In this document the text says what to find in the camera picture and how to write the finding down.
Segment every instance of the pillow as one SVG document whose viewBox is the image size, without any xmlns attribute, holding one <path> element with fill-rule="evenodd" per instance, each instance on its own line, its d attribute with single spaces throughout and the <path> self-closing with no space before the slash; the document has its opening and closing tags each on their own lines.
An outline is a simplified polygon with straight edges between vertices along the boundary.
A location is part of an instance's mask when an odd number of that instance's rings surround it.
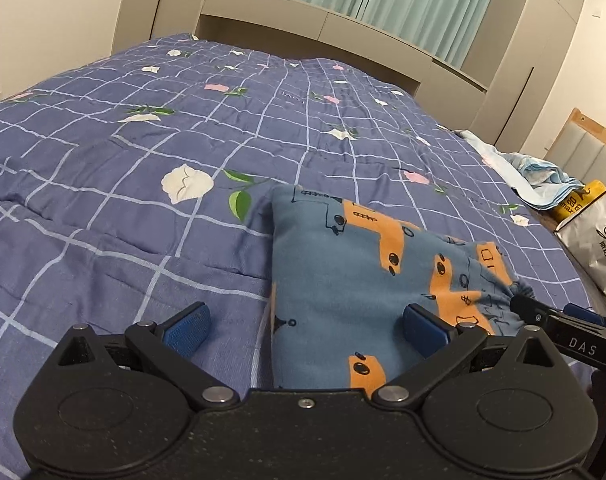
<svg viewBox="0 0 606 480">
<path fill-rule="evenodd" d="M 463 242 L 349 200 L 276 186 L 272 365 L 277 388 L 377 387 L 423 359 L 403 336 L 419 304 L 455 325 L 496 335 L 522 326 L 510 311 L 532 296 L 492 242 Z"/>
</svg>

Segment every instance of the metal screw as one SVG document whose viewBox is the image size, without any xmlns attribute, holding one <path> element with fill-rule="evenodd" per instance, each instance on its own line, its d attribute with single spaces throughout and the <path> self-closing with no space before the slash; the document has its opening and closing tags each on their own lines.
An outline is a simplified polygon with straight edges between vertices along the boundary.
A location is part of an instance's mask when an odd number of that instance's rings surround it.
<svg viewBox="0 0 606 480">
<path fill-rule="evenodd" d="M 378 397 L 387 402 L 403 402 L 410 393 L 402 386 L 383 386 L 378 390 Z"/>
<path fill-rule="evenodd" d="M 210 386 L 203 390 L 203 399 L 207 402 L 214 402 L 216 404 L 223 404 L 229 402 L 234 398 L 234 391 L 227 386 Z"/>
<path fill-rule="evenodd" d="M 310 408 L 313 408 L 315 405 L 316 405 L 316 403 L 314 402 L 313 399 L 298 399 L 299 408 L 305 408 L 306 410 L 309 410 Z"/>
</svg>

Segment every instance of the blue plaid comforter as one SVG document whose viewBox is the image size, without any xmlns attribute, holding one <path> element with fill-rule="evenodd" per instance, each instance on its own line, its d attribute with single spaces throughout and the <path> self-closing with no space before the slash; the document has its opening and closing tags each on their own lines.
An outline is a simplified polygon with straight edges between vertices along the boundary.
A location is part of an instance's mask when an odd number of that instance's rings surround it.
<svg viewBox="0 0 606 480">
<path fill-rule="evenodd" d="M 552 235 L 406 92 L 328 59 L 149 41 L 0 103 L 0 479 L 26 472 L 12 414 L 73 323 L 121 332 L 201 300 L 194 362 L 268 382 L 284 182 L 492 240 L 539 300 L 587 305 Z"/>
</svg>

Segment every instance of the upholstered backrest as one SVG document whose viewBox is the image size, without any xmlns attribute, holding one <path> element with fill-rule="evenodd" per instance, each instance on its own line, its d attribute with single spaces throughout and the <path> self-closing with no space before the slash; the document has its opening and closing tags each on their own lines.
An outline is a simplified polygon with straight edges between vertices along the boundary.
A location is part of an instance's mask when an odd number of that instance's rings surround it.
<svg viewBox="0 0 606 480">
<path fill-rule="evenodd" d="M 574 108 L 545 159 L 584 183 L 606 184 L 606 128 Z"/>
</svg>

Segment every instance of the white bag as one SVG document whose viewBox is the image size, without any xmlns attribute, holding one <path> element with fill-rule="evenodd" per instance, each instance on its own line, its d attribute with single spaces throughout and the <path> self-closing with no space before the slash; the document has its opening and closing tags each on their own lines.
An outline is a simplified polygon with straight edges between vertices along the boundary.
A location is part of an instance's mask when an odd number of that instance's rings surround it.
<svg viewBox="0 0 606 480">
<path fill-rule="evenodd" d="M 606 192 L 563 220 L 555 233 L 606 296 Z"/>
</svg>

